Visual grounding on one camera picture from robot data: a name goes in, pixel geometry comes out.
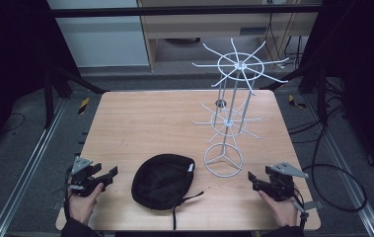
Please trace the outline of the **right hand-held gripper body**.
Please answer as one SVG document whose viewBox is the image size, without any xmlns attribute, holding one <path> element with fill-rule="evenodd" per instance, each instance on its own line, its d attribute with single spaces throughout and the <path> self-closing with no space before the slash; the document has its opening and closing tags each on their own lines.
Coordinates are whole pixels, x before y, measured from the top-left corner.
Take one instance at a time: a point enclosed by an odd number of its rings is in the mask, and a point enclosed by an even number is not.
<svg viewBox="0 0 374 237">
<path fill-rule="evenodd" d="M 265 167 L 269 182 L 262 189 L 275 201 L 283 201 L 294 196 L 294 177 L 308 179 L 309 175 L 287 162 Z"/>
</svg>

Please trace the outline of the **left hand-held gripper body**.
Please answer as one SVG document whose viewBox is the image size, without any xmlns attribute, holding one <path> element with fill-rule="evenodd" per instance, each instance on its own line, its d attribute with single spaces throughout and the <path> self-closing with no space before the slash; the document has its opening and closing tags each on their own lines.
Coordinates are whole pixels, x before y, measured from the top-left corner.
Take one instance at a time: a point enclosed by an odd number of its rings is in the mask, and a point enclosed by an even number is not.
<svg viewBox="0 0 374 237">
<path fill-rule="evenodd" d="M 70 183 L 67 188 L 67 195 L 70 197 L 71 194 L 80 197 L 89 196 L 95 187 L 99 183 L 103 183 L 103 192 L 106 187 L 112 183 L 104 182 L 103 175 L 95 177 L 92 175 L 92 167 L 95 166 L 92 160 L 81 158 L 77 156 L 74 160 L 73 165 L 68 170 L 68 175 L 70 176 Z"/>
</svg>

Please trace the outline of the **person's left hand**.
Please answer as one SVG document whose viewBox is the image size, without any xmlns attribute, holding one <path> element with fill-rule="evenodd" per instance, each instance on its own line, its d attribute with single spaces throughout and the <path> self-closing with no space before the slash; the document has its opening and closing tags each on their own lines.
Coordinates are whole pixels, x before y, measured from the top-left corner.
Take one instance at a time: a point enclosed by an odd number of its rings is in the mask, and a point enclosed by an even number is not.
<svg viewBox="0 0 374 237">
<path fill-rule="evenodd" d="M 68 198 L 70 217 L 84 225 L 88 225 L 94 207 L 97 204 L 97 197 L 103 192 L 103 187 L 104 184 L 99 183 L 87 197 L 71 194 Z"/>
</svg>

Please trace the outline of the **person's right hand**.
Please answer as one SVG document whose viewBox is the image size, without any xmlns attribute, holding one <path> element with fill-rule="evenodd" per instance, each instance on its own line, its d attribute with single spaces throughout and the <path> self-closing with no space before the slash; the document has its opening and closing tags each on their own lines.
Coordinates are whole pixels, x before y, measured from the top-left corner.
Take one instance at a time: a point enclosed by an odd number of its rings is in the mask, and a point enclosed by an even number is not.
<svg viewBox="0 0 374 237">
<path fill-rule="evenodd" d="M 263 191 L 258 191 L 261 199 L 272 212 L 273 219 L 278 227 L 297 225 L 297 208 L 292 199 L 275 201 Z"/>
</svg>

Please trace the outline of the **yellow black striped tape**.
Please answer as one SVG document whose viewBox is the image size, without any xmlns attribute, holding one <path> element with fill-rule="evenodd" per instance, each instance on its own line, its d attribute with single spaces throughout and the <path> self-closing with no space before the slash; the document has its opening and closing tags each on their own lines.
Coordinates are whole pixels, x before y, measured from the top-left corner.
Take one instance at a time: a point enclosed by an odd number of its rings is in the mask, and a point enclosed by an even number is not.
<svg viewBox="0 0 374 237">
<path fill-rule="evenodd" d="M 289 103 L 289 105 L 294 106 L 296 108 L 300 108 L 300 109 L 306 109 L 307 108 L 306 104 L 297 103 L 292 95 L 288 95 L 288 103 Z"/>
<path fill-rule="evenodd" d="M 81 105 L 78 109 L 78 115 L 82 115 L 86 111 L 86 108 L 87 108 L 89 102 L 90 102 L 89 97 L 86 97 L 82 100 Z"/>
</svg>

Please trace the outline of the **black metal stand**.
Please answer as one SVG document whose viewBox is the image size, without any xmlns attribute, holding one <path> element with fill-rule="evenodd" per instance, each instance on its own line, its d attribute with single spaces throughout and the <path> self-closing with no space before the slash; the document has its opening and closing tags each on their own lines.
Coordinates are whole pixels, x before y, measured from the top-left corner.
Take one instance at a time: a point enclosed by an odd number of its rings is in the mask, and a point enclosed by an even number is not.
<svg viewBox="0 0 374 237">
<path fill-rule="evenodd" d="M 327 103 L 326 103 L 326 69 L 322 62 L 308 62 L 298 69 L 286 74 L 282 81 L 291 81 L 301 77 L 302 81 L 298 86 L 301 94 L 317 93 L 317 116 L 322 125 L 328 125 Z"/>
<path fill-rule="evenodd" d="M 54 66 L 47 63 L 43 68 L 43 90 L 44 90 L 44 104 L 45 104 L 45 128 L 52 125 L 54 119 L 53 107 L 53 90 L 56 90 L 60 98 L 70 98 L 72 89 L 67 83 L 68 80 L 79 84 L 96 94 L 103 94 L 105 89 L 101 89 L 90 82 L 83 79 L 80 75 L 76 75 L 68 70 Z"/>
</svg>

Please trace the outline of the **white cabinet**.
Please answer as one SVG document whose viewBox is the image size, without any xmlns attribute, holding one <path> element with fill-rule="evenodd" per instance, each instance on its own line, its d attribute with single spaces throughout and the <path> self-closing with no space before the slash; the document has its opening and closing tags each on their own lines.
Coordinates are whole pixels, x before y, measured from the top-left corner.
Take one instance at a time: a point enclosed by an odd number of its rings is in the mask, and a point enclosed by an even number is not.
<svg viewBox="0 0 374 237">
<path fill-rule="evenodd" d="M 137 7 L 137 0 L 47 0 L 52 10 Z M 79 68 L 148 66 L 142 24 L 137 16 L 57 18 Z"/>
</svg>

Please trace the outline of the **dark curtain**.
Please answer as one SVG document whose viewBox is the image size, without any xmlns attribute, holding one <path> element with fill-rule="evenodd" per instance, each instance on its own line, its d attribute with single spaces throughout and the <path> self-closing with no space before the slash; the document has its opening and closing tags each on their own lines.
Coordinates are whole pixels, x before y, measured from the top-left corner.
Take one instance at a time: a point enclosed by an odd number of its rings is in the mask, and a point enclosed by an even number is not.
<svg viewBox="0 0 374 237">
<path fill-rule="evenodd" d="M 374 158 L 374 0 L 321 0 L 303 65 L 314 59 L 344 84 L 344 101 Z"/>
<path fill-rule="evenodd" d="M 17 99 L 42 87 L 41 66 L 31 41 L 44 41 L 57 66 L 78 74 L 78 68 L 55 20 L 26 17 L 45 11 L 47 0 L 0 0 L 0 129 Z"/>
</svg>

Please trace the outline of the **light wooden desk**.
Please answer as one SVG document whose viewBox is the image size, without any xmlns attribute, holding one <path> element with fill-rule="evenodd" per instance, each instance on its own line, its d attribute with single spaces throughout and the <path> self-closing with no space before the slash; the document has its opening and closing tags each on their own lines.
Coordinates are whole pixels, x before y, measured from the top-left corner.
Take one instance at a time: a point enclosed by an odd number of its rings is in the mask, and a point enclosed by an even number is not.
<svg viewBox="0 0 374 237">
<path fill-rule="evenodd" d="M 317 4 L 321 0 L 136 0 L 140 7 L 216 5 L 285 6 Z M 285 55 L 291 37 L 307 37 L 317 19 L 315 13 L 261 13 L 221 15 L 165 15 L 141 18 L 150 67 L 157 68 L 161 40 L 250 37 L 263 43 L 262 54 L 270 59 Z"/>
</svg>

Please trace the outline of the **black horizontal crossbar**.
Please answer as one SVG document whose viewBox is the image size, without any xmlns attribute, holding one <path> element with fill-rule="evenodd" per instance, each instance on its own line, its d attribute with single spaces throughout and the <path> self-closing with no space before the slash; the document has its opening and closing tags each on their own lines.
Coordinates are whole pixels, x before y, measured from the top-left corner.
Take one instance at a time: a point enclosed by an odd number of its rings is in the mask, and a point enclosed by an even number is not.
<svg viewBox="0 0 374 237">
<path fill-rule="evenodd" d="M 264 13 L 313 13 L 322 11 L 322 4 L 309 5 L 221 5 L 221 6 L 176 6 L 136 7 L 102 9 L 50 10 L 55 18 L 83 17 L 128 17 L 128 16 L 177 16 L 177 15 L 218 15 L 218 14 L 264 14 Z"/>
</svg>

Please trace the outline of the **aluminium floor rail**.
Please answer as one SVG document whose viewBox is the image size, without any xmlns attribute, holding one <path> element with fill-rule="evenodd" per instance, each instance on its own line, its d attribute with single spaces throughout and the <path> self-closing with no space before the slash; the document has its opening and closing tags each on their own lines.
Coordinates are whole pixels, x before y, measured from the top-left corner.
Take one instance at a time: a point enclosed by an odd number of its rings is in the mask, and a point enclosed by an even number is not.
<svg viewBox="0 0 374 237">
<path fill-rule="evenodd" d="M 43 130 L 20 178 L 0 212 L 0 237 L 5 236 L 17 209 L 24 198 L 28 186 L 37 170 L 38 164 L 62 118 L 66 104 L 67 99 L 58 100 L 57 107 L 53 111 L 51 124 Z"/>
<path fill-rule="evenodd" d="M 348 173 L 351 173 L 347 163 L 343 159 L 342 153 L 340 152 L 335 139 L 327 130 L 324 131 L 324 140 L 326 142 L 327 149 L 331 154 L 331 159 L 334 165 Z M 362 193 L 361 186 L 347 174 L 341 174 L 340 178 L 346 188 L 348 195 L 350 196 L 351 202 L 355 206 L 361 206 L 362 202 L 364 200 L 366 201 L 365 206 L 362 209 L 358 210 L 357 213 L 368 235 L 370 237 L 374 237 L 374 210 L 367 200 L 367 197 Z"/>
</svg>

